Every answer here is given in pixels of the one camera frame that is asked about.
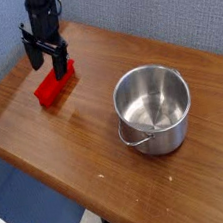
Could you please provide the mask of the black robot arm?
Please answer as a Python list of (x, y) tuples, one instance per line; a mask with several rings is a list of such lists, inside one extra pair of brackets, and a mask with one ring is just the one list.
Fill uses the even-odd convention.
[(44, 64), (43, 54), (52, 57), (55, 78), (60, 81), (67, 72), (67, 42), (59, 34), (60, 0), (25, 0), (29, 25), (20, 23), (22, 43), (34, 70)]

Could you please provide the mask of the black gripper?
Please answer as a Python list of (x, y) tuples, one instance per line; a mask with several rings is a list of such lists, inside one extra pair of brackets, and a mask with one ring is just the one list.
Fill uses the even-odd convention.
[(44, 56), (42, 53), (52, 55), (53, 69), (56, 80), (60, 81), (67, 72), (67, 42), (58, 33), (48, 39), (40, 39), (34, 36), (31, 26), (27, 23), (20, 23), (22, 43), (29, 57), (30, 64), (34, 70), (43, 65)]

